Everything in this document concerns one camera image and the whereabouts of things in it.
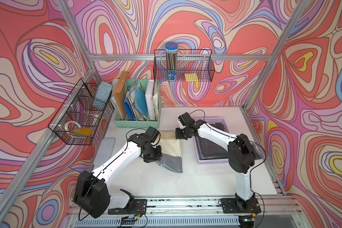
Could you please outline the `purple plastic basket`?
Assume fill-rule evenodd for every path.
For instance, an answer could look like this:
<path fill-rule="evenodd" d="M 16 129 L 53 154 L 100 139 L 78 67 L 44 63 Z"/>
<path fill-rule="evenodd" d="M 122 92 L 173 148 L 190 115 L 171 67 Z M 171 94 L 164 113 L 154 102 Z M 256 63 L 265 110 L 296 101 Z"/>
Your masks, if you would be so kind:
<path fill-rule="evenodd" d="M 206 117 L 205 122 L 211 126 L 229 133 L 225 120 L 222 117 Z M 198 164 L 228 162 L 228 151 L 206 138 L 193 137 Z"/>

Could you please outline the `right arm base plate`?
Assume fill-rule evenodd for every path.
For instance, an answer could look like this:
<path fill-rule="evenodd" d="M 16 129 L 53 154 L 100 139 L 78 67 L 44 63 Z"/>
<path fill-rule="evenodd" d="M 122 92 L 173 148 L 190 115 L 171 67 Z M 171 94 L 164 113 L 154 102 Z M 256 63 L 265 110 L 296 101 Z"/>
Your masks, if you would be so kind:
<path fill-rule="evenodd" d="M 259 206 L 258 200 L 254 197 L 243 200 L 240 198 L 222 198 L 220 199 L 220 204 L 223 209 L 224 214 L 259 214 L 261 213 L 261 208 Z"/>

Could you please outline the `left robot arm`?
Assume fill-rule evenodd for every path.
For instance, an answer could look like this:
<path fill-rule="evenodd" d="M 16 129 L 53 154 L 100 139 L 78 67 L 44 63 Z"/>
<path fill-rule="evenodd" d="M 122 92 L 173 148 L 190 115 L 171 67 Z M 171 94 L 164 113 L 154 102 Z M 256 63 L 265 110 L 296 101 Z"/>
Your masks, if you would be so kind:
<path fill-rule="evenodd" d="M 108 161 L 91 172 L 83 171 L 78 176 L 73 202 L 88 216 L 96 219 L 108 210 L 134 210 L 134 195 L 125 189 L 113 190 L 113 180 L 136 158 L 146 163 L 159 161 L 162 147 L 161 133 L 148 127 L 144 133 L 126 137 L 122 149 Z"/>

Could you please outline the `dark grid pillowcase back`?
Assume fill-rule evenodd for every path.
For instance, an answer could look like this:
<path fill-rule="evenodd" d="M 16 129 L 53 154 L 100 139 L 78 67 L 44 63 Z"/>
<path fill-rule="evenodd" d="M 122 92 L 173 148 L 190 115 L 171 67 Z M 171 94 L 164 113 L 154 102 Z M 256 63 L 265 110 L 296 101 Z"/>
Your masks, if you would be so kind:
<path fill-rule="evenodd" d="M 222 118 L 209 120 L 206 119 L 205 122 L 214 128 L 224 131 L 225 134 L 229 133 L 224 119 Z M 252 149 L 254 153 L 257 150 L 255 144 L 251 144 L 251 142 L 245 135 L 241 134 L 239 136 L 233 137 L 232 139 L 233 142 L 240 147 L 243 153 L 245 153 L 248 148 Z M 197 149 L 197 159 L 199 164 L 228 162 L 228 151 L 218 144 L 214 143 L 213 141 L 195 136 L 194 142 Z"/>

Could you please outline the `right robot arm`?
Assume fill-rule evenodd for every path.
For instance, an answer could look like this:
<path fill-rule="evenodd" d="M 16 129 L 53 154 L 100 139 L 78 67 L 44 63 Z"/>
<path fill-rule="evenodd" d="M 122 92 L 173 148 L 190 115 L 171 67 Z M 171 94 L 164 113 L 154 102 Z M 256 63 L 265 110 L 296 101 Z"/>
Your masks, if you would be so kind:
<path fill-rule="evenodd" d="M 245 134 L 232 135 L 219 130 L 204 120 L 195 121 L 189 113 L 178 117 L 179 128 L 175 129 L 177 139 L 194 136 L 207 139 L 227 151 L 230 167 L 236 172 L 236 200 L 240 205 L 251 203 L 256 197 L 252 190 L 251 171 L 257 152 Z"/>

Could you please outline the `beige grey pillowcase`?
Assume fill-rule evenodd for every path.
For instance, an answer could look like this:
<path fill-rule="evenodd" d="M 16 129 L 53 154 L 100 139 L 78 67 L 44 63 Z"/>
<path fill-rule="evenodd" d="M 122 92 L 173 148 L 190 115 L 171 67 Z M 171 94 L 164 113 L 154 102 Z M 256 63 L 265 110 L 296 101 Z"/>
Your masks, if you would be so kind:
<path fill-rule="evenodd" d="M 182 171 L 182 151 L 181 141 L 176 138 L 175 132 L 160 131 L 162 157 L 157 164 L 174 173 L 183 173 Z"/>

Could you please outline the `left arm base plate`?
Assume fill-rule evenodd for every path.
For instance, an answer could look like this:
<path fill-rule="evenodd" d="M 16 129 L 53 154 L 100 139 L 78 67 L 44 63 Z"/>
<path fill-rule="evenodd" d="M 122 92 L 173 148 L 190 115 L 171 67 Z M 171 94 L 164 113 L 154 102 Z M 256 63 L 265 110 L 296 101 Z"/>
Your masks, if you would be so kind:
<path fill-rule="evenodd" d="M 129 215 L 129 214 L 140 214 L 146 213 L 147 210 L 147 199 L 132 199 L 130 200 L 125 208 L 120 209 L 109 209 L 108 215 Z"/>

